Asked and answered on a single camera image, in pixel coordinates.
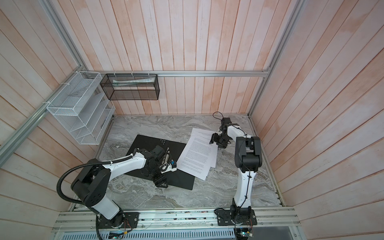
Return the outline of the printed paper sheet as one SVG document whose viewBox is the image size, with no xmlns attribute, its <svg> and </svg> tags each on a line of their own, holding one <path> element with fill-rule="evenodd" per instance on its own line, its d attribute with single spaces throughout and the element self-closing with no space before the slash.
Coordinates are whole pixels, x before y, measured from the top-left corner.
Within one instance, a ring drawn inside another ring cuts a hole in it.
<svg viewBox="0 0 384 240">
<path fill-rule="evenodd" d="M 177 161 L 177 168 L 205 181 L 210 169 L 216 167 L 217 153 L 218 146 L 210 144 L 206 136 L 193 134 Z"/>
</svg>

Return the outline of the blue folder black inside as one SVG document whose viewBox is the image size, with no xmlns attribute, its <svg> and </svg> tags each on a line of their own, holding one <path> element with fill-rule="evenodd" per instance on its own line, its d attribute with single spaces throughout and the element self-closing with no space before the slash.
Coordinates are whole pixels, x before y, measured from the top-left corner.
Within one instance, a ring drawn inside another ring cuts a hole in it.
<svg viewBox="0 0 384 240">
<path fill-rule="evenodd" d="M 126 175 L 151 180 L 157 188 L 174 186 L 192 190 L 195 177 L 178 169 L 178 159 L 185 146 L 179 142 L 137 135 L 127 154 L 140 152 L 150 159 L 144 168 Z"/>
</svg>

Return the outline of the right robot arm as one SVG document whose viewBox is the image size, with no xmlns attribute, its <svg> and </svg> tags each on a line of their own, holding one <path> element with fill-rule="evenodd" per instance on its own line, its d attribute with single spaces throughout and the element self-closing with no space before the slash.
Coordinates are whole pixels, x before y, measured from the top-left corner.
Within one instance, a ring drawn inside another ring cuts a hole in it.
<svg viewBox="0 0 384 240">
<path fill-rule="evenodd" d="M 252 214 L 251 194 L 253 181 L 263 164 L 261 140 L 247 134 L 230 118 L 223 117 L 219 131 L 212 134 L 210 144 L 225 149 L 231 141 L 235 142 L 234 159 L 239 178 L 230 210 L 219 209 L 217 214 L 220 226 L 253 223 L 256 219 Z"/>
</svg>

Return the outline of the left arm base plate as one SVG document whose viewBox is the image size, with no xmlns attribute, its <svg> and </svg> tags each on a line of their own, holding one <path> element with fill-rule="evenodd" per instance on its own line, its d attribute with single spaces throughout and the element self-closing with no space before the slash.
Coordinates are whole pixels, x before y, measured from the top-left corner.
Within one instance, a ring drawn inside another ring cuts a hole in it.
<svg viewBox="0 0 384 240">
<path fill-rule="evenodd" d="M 103 215 L 98 215 L 97 226 L 99 229 L 135 229 L 138 226 L 139 216 L 139 212 L 121 212 L 108 220 Z"/>
</svg>

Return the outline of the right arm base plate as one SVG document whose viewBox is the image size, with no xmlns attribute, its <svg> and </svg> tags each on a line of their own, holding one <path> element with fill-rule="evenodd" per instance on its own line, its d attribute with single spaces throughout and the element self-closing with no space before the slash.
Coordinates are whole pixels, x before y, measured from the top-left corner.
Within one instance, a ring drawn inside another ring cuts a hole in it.
<svg viewBox="0 0 384 240">
<path fill-rule="evenodd" d="M 258 224 L 254 210 L 241 210 L 238 214 L 235 211 L 225 210 L 222 208 L 214 210 L 217 216 L 219 226 L 249 225 Z"/>
</svg>

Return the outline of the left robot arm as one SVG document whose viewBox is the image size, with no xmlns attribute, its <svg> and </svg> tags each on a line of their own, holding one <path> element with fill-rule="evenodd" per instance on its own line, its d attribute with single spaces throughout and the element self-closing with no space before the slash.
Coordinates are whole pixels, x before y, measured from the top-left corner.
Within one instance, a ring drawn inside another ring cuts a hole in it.
<svg viewBox="0 0 384 240">
<path fill-rule="evenodd" d="M 131 171 L 140 170 L 142 175 L 150 178 L 157 188 L 167 188 L 165 171 L 170 154 L 160 146 L 152 151 L 137 149 L 132 154 L 112 161 L 90 160 L 75 178 L 71 189 L 97 217 L 97 223 L 111 228 L 121 228 L 127 223 L 124 211 L 107 197 L 109 182 Z"/>
</svg>

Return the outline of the white paper sheets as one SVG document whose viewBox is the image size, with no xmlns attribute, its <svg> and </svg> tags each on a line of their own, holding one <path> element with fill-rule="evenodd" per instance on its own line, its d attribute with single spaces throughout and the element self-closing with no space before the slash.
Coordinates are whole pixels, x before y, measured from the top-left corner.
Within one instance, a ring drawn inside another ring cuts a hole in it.
<svg viewBox="0 0 384 240">
<path fill-rule="evenodd" d="M 192 132 L 191 132 L 191 138 L 192 137 L 199 137 L 203 141 L 203 144 L 208 145 L 210 147 L 210 149 L 212 150 L 212 152 L 213 152 L 211 154 L 212 155 L 212 157 L 211 157 L 211 167 L 212 168 L 216 167 L 217 155 L 218 155 L 218 146 L 215 143 L 210 144 L 212 135 L 214 133 L 215 133 L 214 131 L 197 129 L 197 128 L 193 128 Z"/>
</svg>

